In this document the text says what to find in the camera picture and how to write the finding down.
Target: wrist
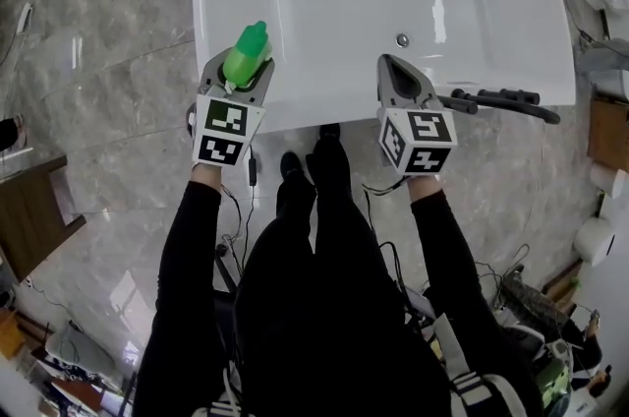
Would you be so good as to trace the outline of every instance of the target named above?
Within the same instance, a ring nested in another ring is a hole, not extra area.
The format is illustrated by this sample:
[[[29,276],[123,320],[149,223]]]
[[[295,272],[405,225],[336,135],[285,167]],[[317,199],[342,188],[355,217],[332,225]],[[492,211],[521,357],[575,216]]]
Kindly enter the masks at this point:
[[[190,180],[194,183],[201,183],[210,188],[213,188],[220,193],[221,188],[221,172],[222,169],[215,165],[207,165],[205,163],[198,163],[193,167]]]
[[[409,179],[408,185],[411,203],[430,197],[442,189],[435,176],[414,177]]]

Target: toilet paper roll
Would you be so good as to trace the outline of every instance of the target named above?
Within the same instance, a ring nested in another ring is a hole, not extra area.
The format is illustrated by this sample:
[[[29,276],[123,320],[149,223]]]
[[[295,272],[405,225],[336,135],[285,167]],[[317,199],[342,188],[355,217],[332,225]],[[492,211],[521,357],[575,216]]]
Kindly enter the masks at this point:
[[[595,267],[609,254],[615,237],[609,221],[591,217],[579,228],[574,247],[584,262]]]
[[[590,180],[613,199],[622,194],[626,177],[624,170],[613,170],[596,162],[590,169]]]

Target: wooden cabinet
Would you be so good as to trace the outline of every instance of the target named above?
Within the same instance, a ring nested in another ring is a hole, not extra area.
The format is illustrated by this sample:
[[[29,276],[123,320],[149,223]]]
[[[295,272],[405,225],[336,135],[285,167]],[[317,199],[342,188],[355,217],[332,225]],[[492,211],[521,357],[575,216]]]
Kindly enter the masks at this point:
[[[0,184],[0,248],[19,282],[86,224],[81,215],[66,225],[50,183],[50,173],[67,164],[62,156]]]

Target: hand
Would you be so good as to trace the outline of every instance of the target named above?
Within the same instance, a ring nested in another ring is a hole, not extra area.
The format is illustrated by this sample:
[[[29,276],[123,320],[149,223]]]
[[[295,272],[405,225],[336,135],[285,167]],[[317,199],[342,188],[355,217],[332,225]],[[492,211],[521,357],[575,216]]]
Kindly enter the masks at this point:
[[[599,318],[591,318],[586,329],[586,338],[592,338],[599,332]]]
[[[604,384],[605,381],[607,380],[607,377],[609,377],[607,372],[598,371],[592,377],[592,379],[588,382],[588,384],[586,385],[586,389],[592,390],[594,387],[598,386],[599,384]]]
[[[193,173],[190,178],[194,183],[201,183],[213,188],[220,193],[221,188],[221,168],[215,165],[207,165],[198,163],[193,167]]]
[[[425,199],[442,190],[441,183],[435,176],[418,176],[409,179],[411,203]]]

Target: white bathtub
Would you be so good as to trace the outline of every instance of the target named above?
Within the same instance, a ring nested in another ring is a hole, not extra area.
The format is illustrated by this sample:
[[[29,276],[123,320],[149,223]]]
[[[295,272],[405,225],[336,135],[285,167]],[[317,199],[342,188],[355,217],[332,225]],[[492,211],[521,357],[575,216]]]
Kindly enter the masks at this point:
[[[525,89],[542,105],[575,100],[562,0],[194,0],[194,8],[200,73],[246,25],[267,21],[277,68],[263,131],[373,118],[382,53],[412,62],[441,95]]]

